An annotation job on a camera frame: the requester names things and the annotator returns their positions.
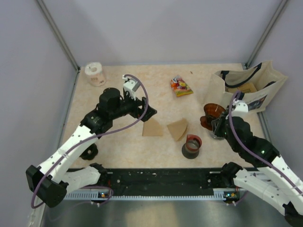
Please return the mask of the amber plastic coffee dripper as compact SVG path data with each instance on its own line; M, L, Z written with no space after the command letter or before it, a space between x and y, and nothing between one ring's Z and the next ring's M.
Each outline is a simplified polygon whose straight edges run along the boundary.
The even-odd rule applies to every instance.
M220 115L225 111L225 109L214 103L208 103L204 106L204 116L200 117L200 124L202 127L212 131L212 121L220 117Z

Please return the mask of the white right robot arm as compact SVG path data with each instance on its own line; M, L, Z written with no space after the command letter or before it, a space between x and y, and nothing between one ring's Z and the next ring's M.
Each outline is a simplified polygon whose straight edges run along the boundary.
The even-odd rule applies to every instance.
M240 117L223 113L211 122L215 136L227 140L232 150L264 174L269 182L234 162L222 167L221 182L237 186L259 197L293 227L303 225L303 181L285 162L279 151L266 139L254 136L250 125Z

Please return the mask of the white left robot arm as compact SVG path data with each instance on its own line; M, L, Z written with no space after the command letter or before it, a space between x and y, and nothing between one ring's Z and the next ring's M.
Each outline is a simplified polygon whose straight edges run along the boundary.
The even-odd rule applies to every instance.
M85 115L68 140L39 166L31 165L26 170L29 189L48 207L57 206L66 194L82 187L107 183L106 170L94 163L76 172L70 166L101 137L111 133L110 128L117 118L130 115L143 122L157 111L148 104L148 97L131 98L128 91L120 94L116 88L107 88L99 97L96 108Z

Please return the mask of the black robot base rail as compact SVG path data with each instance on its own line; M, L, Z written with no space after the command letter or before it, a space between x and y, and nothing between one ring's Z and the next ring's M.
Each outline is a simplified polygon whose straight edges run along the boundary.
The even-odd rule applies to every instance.
M108 168L96 186L113 189L115 196L204 196L226 185L221 168Z

